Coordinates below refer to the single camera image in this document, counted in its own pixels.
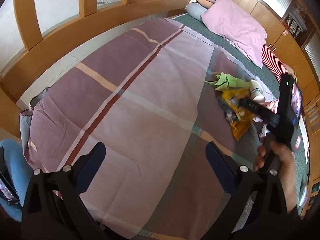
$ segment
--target striped pillow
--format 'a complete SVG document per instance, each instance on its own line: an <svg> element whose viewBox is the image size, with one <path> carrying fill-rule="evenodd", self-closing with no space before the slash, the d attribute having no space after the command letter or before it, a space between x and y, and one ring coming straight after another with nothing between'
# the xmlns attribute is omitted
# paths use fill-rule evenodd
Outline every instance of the striped pillow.
<svg viewBox="0 0 320 240"><path fill-rule="evenodd" d="M278 57L265 44L262 47L262 62L266 67L276 76L280 83L281 74L287 74L288 71L285 65L278 59Z"/></svg>

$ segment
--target jeans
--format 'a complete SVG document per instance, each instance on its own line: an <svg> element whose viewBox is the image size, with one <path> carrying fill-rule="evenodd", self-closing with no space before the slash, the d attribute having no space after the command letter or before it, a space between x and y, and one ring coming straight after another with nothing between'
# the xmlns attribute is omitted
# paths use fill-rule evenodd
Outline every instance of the jeans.
<svg viewBox="0 0 320 240"><path fill-rule="evenodd" d="M8 167L13 187L17 191L20 200L20 204L8 206L7 202L0 198L0 205L10 217L21 222L22 207L33 169L24 158L22 147L14 140L3 140L0 142L0 147L4 148L4 162Z"/></svg>

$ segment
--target wooden headboard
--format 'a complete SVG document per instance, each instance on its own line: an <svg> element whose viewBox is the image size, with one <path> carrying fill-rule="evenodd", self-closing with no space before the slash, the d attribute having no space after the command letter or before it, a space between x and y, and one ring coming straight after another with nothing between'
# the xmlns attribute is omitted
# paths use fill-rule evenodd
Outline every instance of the wooden headboard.
<svg viewBox="0 0 320 240"><path fill-rule="evenodd" d="M79 16L42 36L34 0L13 0L25 52L1 79L0 127L19 137L16 102L50 66L91 38L126 22L181 9L188 0L121 0L97 9L97 0L79 0Z"/></svg>

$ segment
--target paper cup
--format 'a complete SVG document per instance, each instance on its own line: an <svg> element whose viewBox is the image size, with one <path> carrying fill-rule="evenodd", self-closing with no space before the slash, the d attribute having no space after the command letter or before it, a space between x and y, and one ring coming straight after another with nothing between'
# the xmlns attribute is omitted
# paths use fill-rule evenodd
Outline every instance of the paper cup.
<svg viewBox="0 0 320 240"><path fill-rule="evenodd" d="M250 80L250 95L252 100L257 103L264 103L266 101L261 85L254 79Z"/></svg>

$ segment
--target silver screw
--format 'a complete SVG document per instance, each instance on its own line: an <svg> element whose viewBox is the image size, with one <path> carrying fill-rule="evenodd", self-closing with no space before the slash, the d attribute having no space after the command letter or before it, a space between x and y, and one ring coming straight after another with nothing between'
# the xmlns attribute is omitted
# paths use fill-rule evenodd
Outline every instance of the silver screw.
<svg viewBox="0 0 320 240"><path fill-rule="evenodd" d="M41 172L41 169L35 169L35 170L33 171L33 174L34 174L34 175L39 175L40 172Z"/></svg>
<svg viewBox="0 0 320 240"><path fill-rule="evenodd" d="M240 170L241 170L242 172L247 172L249 169L248 169L247 166L241 165L241 166L240 166Z"/></svg>
<svg viewBox="0 0 320 240"><path fill-rule="evenodd" d="M276 176L278 174L278 172L276 170L270 170L270 174L273 176Z"/></svg>
<svg viewBox="0 0 320 240"><path fill-rule="evenodd" d="M64 172L70 171L71 170L71 166L70 165L63 166L62 170Z"/></svg>

